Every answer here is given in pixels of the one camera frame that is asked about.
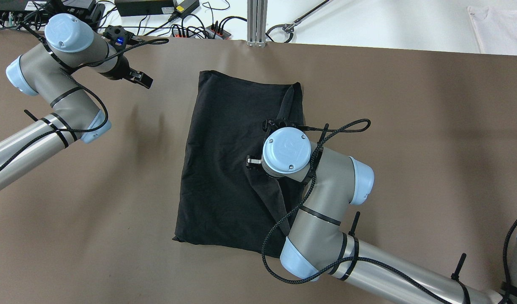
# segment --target brown paper backdrop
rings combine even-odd
[[[50,113],[5,77],[35,44],[0,32],[0,140],[31,123],[23,109]],[[498,288],[517,217],[517,57],[193,39],[127,57],[152,89],[77,72],[106,103],[111,131],[0,192],[0,304],[385,302],[328,276],[285,285],[254,252],[171,240],[198,73],[210,69],[300,81],[308,125],[371,119],[328,142],[376,174],[341,227],[359,210],[361,240],[447,277],[466,252],[461,279]]]

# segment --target power cord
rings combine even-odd
[[[145,46],[146,44],[153,44],[154,46],[158,46],[160,44],[165,44],[165,43],[168,43],[169,40],[168,38],[156,38],[156,39],[152,39],[152,40],[148,40],[148,41],[143,41],[143,42],[139,42],[137,44],[135,44],[134,46],[130,46],[129,48],[126,48],[124,50],[121,50],[111,56],[108,56],[106,58],[104,58],[103,60],[99,60],[99,61],[94,61],[94,62],[89,62],[89,63],[83,63],[79,66],[76,67],[76,70],[79,70],[81,68],[84,68],[84,67],[98,67],[99,65],[103,64],[104,62],[108,61],[108,60],[111,60],[112,58],[116,58],[118,57],[119,55],[125,53],[125,52],[128,52],[132,49],[135,49],[135,48],[138,48],[139,46]]]
[[[517,227],[517,219],[515,220],[515,222],[513,222],[513,225],[510,227],[508,233],[506,234],[506,239],[504,240],[504,247],[503,247],[503,251],[502,251],[502,262],[503,262],[503,266],[504,266],[504,275],[506,277],[506,288],[504,290],[505,294],[503,296],[503,299],[499,302],[499,304],[505,304],[509,301],[510,287],[512,285],[512,278],[509,274],[509,267],[508,267],[508,246],[509,246],[509,241],[512,237],[513,231],[516,229],[516,227]]]
[[[150,17],[150,15],[146,15],[144,16],[144,18],[142,18],[142,20],[140,20],[140,22],[138,23],[138,30],[136,31],[136,34],[137,35],[140,35],[140,27],[142,27],[142,21],[144,21],[146,18]]]
[[[214,10],[216,10],[216,11],[225,11],[225,10],[230,8],[230,2],[228,2],[228,0],[224,0],[224,2],[226,2],[226,4],[228,4],[228,6],[226,6],[226,8],[213,8],[209,1],[202,3],[202,6],[204,6],[205,8],[208,8],[211,11],[211,23],[212,24],[215,23],[215,20],[214,20]]]

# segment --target black t-shirt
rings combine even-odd
[[[301,199],[303,185],[245,167],[260,157],[267,119],[304,123],[299,83],[261,84],[202,71],[181,175],[174,240],[260,252],[264,237]],[[285,221],[266,254],[278,258]]]

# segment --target wire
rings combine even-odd
[[[273,38],[272,38],[272,37],[270,37],[270,35],[269,35],[268,33],[266,33],[266,37],[267,37],[269,40],[271,40],[271,42],[275,42],[275,40],[273,40]]]
[[[204,6],[205,8],[208,8],[211,11],[211,25],[214,25],[214,23],[215,23],[215,21],[214,21],[214,10],[216,10],[216,11],[225,11],[225,10],[230,8],[230,2],[228,2],[228,0],[224,0],[224,2],[226,2],[226,4],[228,4],[228,6],[226,6],[226,8],[213,8],[213,7],[211,7],[211,4],[210,4],[209,1],[202,3],[202,6]]]
[[[509,274],[509,267],[508,267],[508,245],[509,245],[509,240],[511,239],[513,231],[515,230],[516,227],[517,227],[517,219],[515,220],[515,222],[513,222],[513,225],[510,227],[508,233],[506,234],[506,239],[504,240],[504,247],[503,247],[503,251],[502,251],[502,262],[504,265],[504,275],[506,277],[506,290],[504,290],[505,294],[503,296],[503,299],[499,302],[499,304],[507,303],[509,300],[509,295],[510,295],[509,287],[512,284],[512,279]]]
[[[114,2],[108,1],[108,0],[99,0],[99,1],[97,1],[97,3],[110,3],[112,5],[115,5]]]
[[[139,46],[145,46],[146,44],[153,44],[154,46],[158,46],[160,44],[165,44],[165,43],[168,43],[169,40],[168,38],[156,38],[156,39],[152,39],[152,40],[148,40],[148,41],[143,41],[143,42],[139,42],[137,44],[135,44],[134,46],[130,46],[129,48],[126,48],[124,50],[121,50],[111,56],[108,56],[106,58],[104,58],[103,60],[99,60],[99,61],[94,61],[94,62],[89,62],[89,63],[83,63],[79,66],[76,67],[76,70],[79,70],[81,68],[84,68],[84,67],[98,67],[99,65],[103,64],[104,62],[108,61],[108,60],[111,60],[112,58],[116,58],[118,57],[119,55],[125,53],[125,52],[128,52],[132,49],[135,49],[135,48],[138,48]]]
[[[142,26],[142,21],[144,21],[146,18],[148,18],[148,16],[149,16],[149,15],[146,15],[146,16],[144,16],[144,18],[142,18],[142,20],[140,20],[140,22],[139,22],[139,24],[138,24],[138,30],[136,31],[136,34],[137,34],[137,35],[140,35],[140,27]]]
[[[221,29],[224,29],[224,26],[225,24],[227,23],[227,21],[229,20],[232,20],[232,19],[239,19],[239,20],[242,20],[242,21],[245,21],[247,22],[247,19],[243,18],[243,17],[239,17],[239,16],[228,16],[228,17],[225,17],[221,20],[221,22],[219,23],[219,26],[221,27]]]
[[[112,13],[113,11],[116,11],[118,8],[116,8],[115,6],[113,8],[111,8],[109,11],[106,12],[106,14],[101,17],[100,19],[98,19],[97,21],[93,21],[93,22],[90,22],[88,23],[88,25],[95,25],[95,24],[98,24],[102,19],[104,19],[103,23],[98,26],[98,27],[92,27],[92,29],[95,29],[95,30],[98,30],[98,29],[101,29],[102,26],[106,23],[106,18],[108,17],[108,15],[110,15],[110,13]]]
[[[365,122],[367,123],[367,125],[365,125],[365,127],[361,128],[361,129],[348,129],[348,130],[341,130],[339,132],[340,133],[363,132],[363,131],[367,130],[371,126],[371,122],[370,121],[365,121]],[[338,129],[324,129],[324,128],[307,127],[306,125],[302,126],[302,127],[299,127],[299,129],[301,129],[302,131],[326,131],[326,132],[334,132],[334,131],[338,130]]]
[[[200,38],[202,38],[202,39],[208,39],[209,38],[210,33],[208,33],[208,31],[206,31],[206,29],[204,29],[204,28],[200,29],[200,27],[190,26],[190,27],[187,27],[187,29],[191,30],[191,32],[193,33],[192,35],[188,36],[187,38],[191,38],[191,37],[193,37],[195,35],[200,37]]]
[[[165,23],[162,23],[162,25],[160,25],[159,27],[155,27],[151,31],[145,33],[144,36],[148,36],[151,33],[154,33],[155,31],[158,31],[159,29],[162,29],[165,25],[167,25],[170,22],[174,21],[177,17],[178,17],[178,15],[175,12],[173,12],[172,15],[170,15],[170,17],[168,18],[168,21],[166,21]]]
[[[195,14],[189,14],[189,15],[187,15],[187,16],[185,16],[185,17],[183,17],[183,18],[181,19],[181,27],[183,27],[183,21],[185,20],[185,18],[187,18],[187,17],[189,17],[189,16],[193,16],[193,17],[195,17],[196,19],[198,19],[198,21],[200,22],[200,25],[202,25],[202,28],[203,28],[204,30],[206,30],[206,27],[204,26],[204,23],[202,22],[202,20],[200,20],[200,18],[199,18],[197,15],[195,15]]]

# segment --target power adapter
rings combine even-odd
[[[181,19],[187,17],[190,13],[192,13],[198,6],[200,5],[199,0],[183,0],[174,12],[179,14]]]
[[[173,0],[114,0],[114,4],[122,17],[170,15],[174,12]]]

